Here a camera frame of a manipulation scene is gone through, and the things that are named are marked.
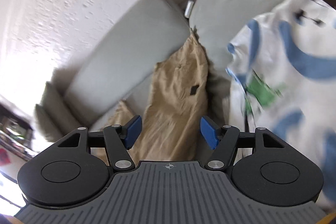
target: patterned fabric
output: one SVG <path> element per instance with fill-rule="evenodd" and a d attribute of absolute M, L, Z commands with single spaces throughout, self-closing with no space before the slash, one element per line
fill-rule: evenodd
<path fill-rule="evenodd" d="M 317 201 L 336 205 L 336 11 L 322 0 L 285 0 L 252 19 L 228 46 L 230 124 L 266 127 L 317 164 Z"/>

